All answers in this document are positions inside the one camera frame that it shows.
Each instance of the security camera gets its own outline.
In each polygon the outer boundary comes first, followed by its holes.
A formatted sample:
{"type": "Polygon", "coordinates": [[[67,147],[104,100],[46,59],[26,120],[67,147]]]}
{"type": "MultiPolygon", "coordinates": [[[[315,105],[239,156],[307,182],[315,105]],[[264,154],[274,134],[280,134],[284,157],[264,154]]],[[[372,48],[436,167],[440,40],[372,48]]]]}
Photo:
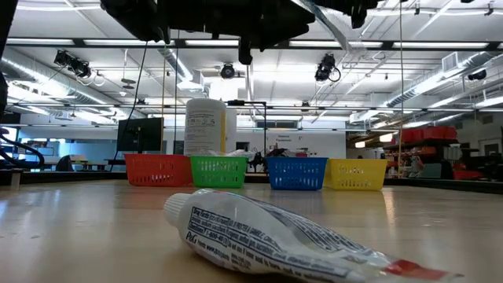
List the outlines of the security camera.
{"type": "Polygon", "coordinates": [[[225,63],[222,70],[220,71],[220,76],[222,79],[232,79],[236,75],[236,70],[231,63],[225,63]]]}

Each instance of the yellow basket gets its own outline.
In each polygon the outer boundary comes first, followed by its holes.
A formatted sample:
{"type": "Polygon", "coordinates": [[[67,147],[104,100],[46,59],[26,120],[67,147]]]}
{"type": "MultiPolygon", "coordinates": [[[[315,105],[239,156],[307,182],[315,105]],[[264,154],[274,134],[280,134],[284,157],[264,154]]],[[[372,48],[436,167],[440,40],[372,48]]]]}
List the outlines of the yellow basket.
{"type": "Polygon", "coordinates": [[[325,169],[323,186],[333,189],[380,190],[387,160],[335,160],[325,169]]]}

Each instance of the toothpaste tube cap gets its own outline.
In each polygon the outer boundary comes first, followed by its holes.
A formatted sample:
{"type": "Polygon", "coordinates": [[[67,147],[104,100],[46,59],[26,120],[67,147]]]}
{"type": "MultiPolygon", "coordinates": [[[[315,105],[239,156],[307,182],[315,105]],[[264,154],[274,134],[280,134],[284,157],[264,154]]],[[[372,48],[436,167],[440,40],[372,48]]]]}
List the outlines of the toothpaste tube cap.
{"type": "Polygon", "coordinates": [[[176,193],[166,200],[164,204],[164,216],[172,226],[178,228],[178,215],[185,202],[191,196],[192,195],[188,193],[176,193]]]}

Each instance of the laboratory room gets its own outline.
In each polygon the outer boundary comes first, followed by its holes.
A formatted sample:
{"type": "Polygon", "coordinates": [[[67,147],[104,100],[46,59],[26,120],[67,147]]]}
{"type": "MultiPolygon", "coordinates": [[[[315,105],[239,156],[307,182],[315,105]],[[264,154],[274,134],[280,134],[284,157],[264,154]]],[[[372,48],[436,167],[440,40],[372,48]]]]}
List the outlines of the laboratory room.
{"type": "Polygon", "coordinates": [[[2,0],[0,282],[503,282],[503,0],[2,0]]]}

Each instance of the plastic basket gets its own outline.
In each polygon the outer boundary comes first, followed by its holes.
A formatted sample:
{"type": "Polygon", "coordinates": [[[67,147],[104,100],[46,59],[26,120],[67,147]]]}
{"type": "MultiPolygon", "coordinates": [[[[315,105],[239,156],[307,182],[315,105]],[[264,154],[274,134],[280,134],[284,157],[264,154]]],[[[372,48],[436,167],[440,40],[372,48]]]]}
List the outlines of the plastic basket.
{"type": "Polygon", "coordinates": [[[191,156],[196,187],[240,188],[244,183],[247,157],[191,156]]]}
{"type": "Polygon", "coordinates": [[[327,160],[322,157],[267,157],[270,185],[273,189],[321,189],[327,160]]]}
{"type": "Polygon", "coordinates": [[[324,186],[333,189],[380,190],[387,160],[329,160],[324,186]]]}
{"type": "Polygon", "coordinates": [[[133,186],[181,187],[193,184],[190,158],[181,155],[124,154],[133,186]]]}

